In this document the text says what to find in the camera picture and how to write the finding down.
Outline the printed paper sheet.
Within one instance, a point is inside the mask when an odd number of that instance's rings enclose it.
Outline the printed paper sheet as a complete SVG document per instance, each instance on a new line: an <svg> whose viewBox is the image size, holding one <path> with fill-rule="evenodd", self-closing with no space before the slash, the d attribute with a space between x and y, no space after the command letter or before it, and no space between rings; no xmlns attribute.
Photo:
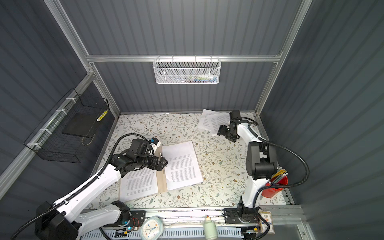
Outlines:
<svg viewBox="0 0 384 240"><path fill-rule="evenodd" d="M168 161L164 168L168 191L203 182L203 175L192 141L164 146L162 155Z"/></svg>
<svg viewBox="0 0 384 240"><path fill-rule="evenodd" d="M204 109L200 117L198 128L216 135L220 126L227 127L230 124L230 113L219 113Z"/></svg>
<svg viewBox="0 0 384 240"><path fill-rule="evenodd" d="M156 171L144 168L126 174L120 181L119 199L128 202L157 194L158 181Z"/></svg>

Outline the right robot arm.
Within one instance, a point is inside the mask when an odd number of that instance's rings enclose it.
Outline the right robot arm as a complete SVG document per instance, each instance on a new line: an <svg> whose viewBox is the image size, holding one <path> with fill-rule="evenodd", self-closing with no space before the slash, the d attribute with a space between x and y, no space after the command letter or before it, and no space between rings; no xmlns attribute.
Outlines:
<svg viewBox="0 0 384 240"><path fill-rule="evenodd" d="M254 127L258 126L255 120L241 116L240 111L231 111L229 115L229 124L221 125L218 135L224 136L233 143L243 139L248 144L245 165L249 182L237 207L223 209L222 214L226 224L261 222L259 216L256 215L256 211L261 209L261 197L275 196L283 189L304 184L310 176L310 168L296 152L268 141L258 134L254 130ZM305 173L300 181L288 183L287 172L278 166L276 149L290 153L304 166Z"/></svg>

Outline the beige paper folder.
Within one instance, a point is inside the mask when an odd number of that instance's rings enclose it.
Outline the beige paper folder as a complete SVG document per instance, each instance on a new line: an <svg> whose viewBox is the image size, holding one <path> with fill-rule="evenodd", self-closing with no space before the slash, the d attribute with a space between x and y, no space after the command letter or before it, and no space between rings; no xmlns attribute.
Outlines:
<svg viewBox="0 0 384 240"><path fill-rule="evenodd" d="M155 156L160 157L162 155L162 147L158 148L156 150ZM169 193L170 191L167 190L167 184L166 184L166 178L165 178L165 171L164 169L160 172L156 171L157 174L157 181L158 181L158 190L159 193Z"/></svg>

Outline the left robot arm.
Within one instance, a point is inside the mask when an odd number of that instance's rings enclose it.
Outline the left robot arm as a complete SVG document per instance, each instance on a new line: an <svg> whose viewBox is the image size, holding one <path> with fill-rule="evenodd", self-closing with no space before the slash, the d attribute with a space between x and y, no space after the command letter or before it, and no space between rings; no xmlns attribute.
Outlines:
<svg viewBox="0 0 384 240"><path fill-rule="evenodd" d="M31 225L35 226L35 235L40 240L78 240L83 234L101 229L105 225L129 225L132 219L131 210L121 201L114 201L87 214L82 212L100 193L128 173L144 168L162 171L168 161L155 155L160 145L157 138L147 139L136 133L121 136L106 163L96 174L54 203L41 204L36 216L19 227L11 239L15 240Z"/></svg>

